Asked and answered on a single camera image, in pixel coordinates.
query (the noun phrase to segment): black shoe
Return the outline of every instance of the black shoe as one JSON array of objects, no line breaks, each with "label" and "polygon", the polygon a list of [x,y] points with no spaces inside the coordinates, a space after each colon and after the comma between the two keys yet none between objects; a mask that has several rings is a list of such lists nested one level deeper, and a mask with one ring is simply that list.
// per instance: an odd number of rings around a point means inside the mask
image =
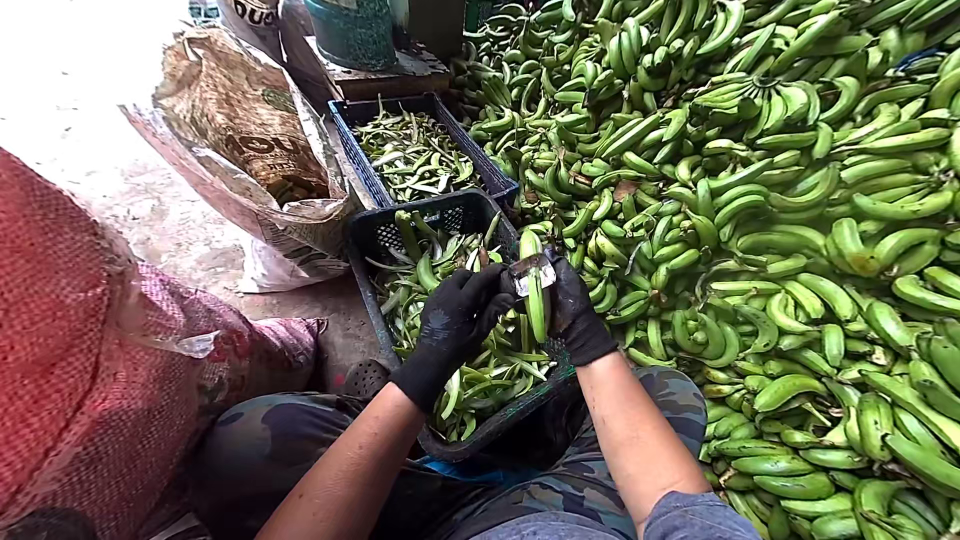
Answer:
[{"label": "black shoe", "polygon": [[356,398],[372,398],[387,385],[390,372],[376,360],[364,360],[353,364],[347,371],[344,393]]}]

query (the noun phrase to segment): crate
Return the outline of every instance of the crate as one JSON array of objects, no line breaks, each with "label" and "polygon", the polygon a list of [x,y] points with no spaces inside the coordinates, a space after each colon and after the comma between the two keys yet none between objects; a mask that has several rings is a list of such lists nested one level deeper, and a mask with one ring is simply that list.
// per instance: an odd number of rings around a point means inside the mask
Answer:
[{"label": "crate", "polygon": [[[394,225],[394,212],[398,209],[419,210],[427,223],[451,233],[482,233],[487,230],[493,216],[499,211],[496,202],[483,191],[466,189],[439,197],[398,205],[390,209],[375,209],[358,213],[348,221],[347,252],[350,266],[360,287],[373,330],[380,342],[381,361],[390,371],[400,366],[394,353],[394,339],[387,323],[380,314],[376,290],[372,278],[377,268],[364,258],[381,263],[396,261],[387,251],[388,247],[402,248],[399,231]],[[516,259],[517,235],[513,226],[501,217],[493,235],[492,243],[503,246],[506,259]],[[460,461],[476,454],[490,444],[510,426],[543,405],[561,390],[575,383],[573,368],[566,362],[555,366],[547,380],[534,386],[529,392],[509,402],[492,417],[481,423],[466,441],[446,443],[436,432],[424,427],[418,440],[428,454],[443,461]]]},{"label": "crate", "polygon": [[[350,130],[353,126],[362,126],[373,120],[379,113],[379,105],[376,101],[347,103],[336,100],[331,100],[328,105],[330,114],[333,116],[333,122],[337,126],[337,132],[344,143],[344,150],[347,152],[347,157],[353,165],[353,169],[356,170],[360,181],[370,192],[378,206],[383,209],[395,206],[396,201],[383,187],[379,175],[373,170],[370,159],[360,149],[359,142]],[[473,161],[473,169],[479,173],[481,180],[483,180],[484,190],[501,207],[505,208],[513,203],[516,194],[519,192],[519,185],[503,174],[500,167],[487,158],[483,149],[470,138],[470,135],[467,135],[460,123],[444,107],[437,94],[426,93],[419,96],[384,99],[383,107],[389,112],[397,114],[401,113],[401,108],[408,112],[426,112],[446,126],[446,132],[450,135],[450,138]]]}]

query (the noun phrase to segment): peeling knife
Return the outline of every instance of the peeling knife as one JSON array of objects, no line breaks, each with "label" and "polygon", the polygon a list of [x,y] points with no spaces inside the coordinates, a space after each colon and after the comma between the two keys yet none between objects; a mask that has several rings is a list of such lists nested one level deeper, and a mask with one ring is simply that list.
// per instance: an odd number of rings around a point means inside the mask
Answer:
[{"label": "peeling knife", "polygon": [[528,258],[522,258],[507,267],[510,273],[510,279],[514,282],[516,295],[520,298],[530,296],[530,287],[528,285],[531,272],[540,272],[540,287],[546,288],[557,280],[557,273],[553,270],[553,264],[544,254],[532,255]]}]

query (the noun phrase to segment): camouflage pants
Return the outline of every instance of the camouflage pants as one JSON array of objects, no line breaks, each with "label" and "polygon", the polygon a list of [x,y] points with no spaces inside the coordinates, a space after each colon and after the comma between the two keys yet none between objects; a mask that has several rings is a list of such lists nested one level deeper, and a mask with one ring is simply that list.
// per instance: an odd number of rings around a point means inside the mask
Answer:
[{"label": "camouflage pants", "polygon": [[[707,416],[704,398],[682,373],[635,369],[674,431],[696,455]],[[193,465],[193,499],[215,538],[253,538],[276,506],[350,422],[365,400],[287,393],[227,411]],[[548,471],[512,487],[453,479],[407,460],[372,538],[461,540],[514,518],[566,511],[636,538],[589,417]]]}]

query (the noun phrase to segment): gloved hand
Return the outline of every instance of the gloved hand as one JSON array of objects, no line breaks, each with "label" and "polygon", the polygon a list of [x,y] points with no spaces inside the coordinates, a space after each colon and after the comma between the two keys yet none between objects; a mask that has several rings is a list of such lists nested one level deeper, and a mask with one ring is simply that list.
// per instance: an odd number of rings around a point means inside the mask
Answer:
[{"label": "gloved hand", "polygon": [[557,281],[547,287],[553,309],[550,335],[564,342],[570,363],[585,366],[616,351],[616,341],[593,310],[587,284],[553,246],[547,246],[543,252],[557,273]]},{"label": "gloved hand", "polygon": [[480,353],[497,318],[514,305],[514,294],[501,292],[499,286],[506,269],[491,264],[479,273],[457,270],[427,298],[420,312],[417,348],[390,375],[426,414],[433,411],[453,372]]}]

